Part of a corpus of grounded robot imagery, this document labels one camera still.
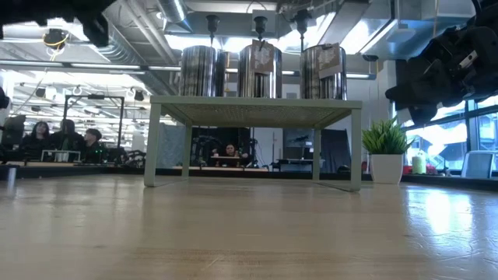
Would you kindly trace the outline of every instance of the green plant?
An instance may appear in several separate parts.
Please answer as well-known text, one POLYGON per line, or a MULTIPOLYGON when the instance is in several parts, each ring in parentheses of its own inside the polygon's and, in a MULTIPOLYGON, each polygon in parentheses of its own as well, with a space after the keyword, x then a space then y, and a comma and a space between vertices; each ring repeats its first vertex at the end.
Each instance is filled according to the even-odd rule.
POLYGON ((412 145, 406 142, 406 133, 396 118, 372 123, 370 130, 363 130, 363 147, 372 155, 401 155, 412 145))

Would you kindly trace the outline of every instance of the metal canister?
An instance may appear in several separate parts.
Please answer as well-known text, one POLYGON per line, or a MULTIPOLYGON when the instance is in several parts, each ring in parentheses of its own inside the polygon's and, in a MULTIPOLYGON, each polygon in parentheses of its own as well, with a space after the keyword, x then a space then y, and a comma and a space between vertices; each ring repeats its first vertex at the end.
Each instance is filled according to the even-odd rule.
POLYGON ((336 99, 347 100, 347 81, 345 71, 345 51, 339 48, 341 71, 320 79, 318 55, 326 45, 309 47, 301 54, 301 83, 300 95, 302 99, 336 99))
POLYGON ((181 59, 181 96, 223 96, 225 64, 213 47, 194 46, 184 49, 181 59))
POLYGON ((282 52, 274 48, 273 69, 268 73, 258 73, 251 65, 252 45, 239 53, 238 96, 282 98, 282 52))

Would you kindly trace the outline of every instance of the potted plant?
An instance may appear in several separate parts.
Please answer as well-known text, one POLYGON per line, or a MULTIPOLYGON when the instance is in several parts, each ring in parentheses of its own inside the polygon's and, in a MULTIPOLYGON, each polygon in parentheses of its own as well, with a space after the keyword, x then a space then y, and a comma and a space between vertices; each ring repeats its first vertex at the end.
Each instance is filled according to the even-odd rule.
POLYGON ((406 133, 396 118, 373 123, 363 130, 363 147, 370 154, 370 171, 373 182, 399 184, 403 173, 403 154, 413 142, 407 143, 406 133))

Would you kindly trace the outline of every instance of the office chair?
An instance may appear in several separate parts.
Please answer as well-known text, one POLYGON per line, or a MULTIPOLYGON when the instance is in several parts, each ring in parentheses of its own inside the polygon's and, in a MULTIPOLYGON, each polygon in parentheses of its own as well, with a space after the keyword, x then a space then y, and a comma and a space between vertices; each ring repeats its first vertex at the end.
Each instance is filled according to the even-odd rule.
POLYGON ((496 151, 467 152, 461 176, 464 178, 491 179, 496 151))

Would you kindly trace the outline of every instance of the white pot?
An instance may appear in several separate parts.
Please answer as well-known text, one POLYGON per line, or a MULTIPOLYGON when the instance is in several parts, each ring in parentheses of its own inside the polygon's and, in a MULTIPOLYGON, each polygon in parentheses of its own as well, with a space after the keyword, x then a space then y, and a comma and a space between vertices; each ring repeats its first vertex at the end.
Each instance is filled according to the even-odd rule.
POLYGON ((371 155, 370 171, 376 184, 399 184, 403 174, 403 155, 371 155))

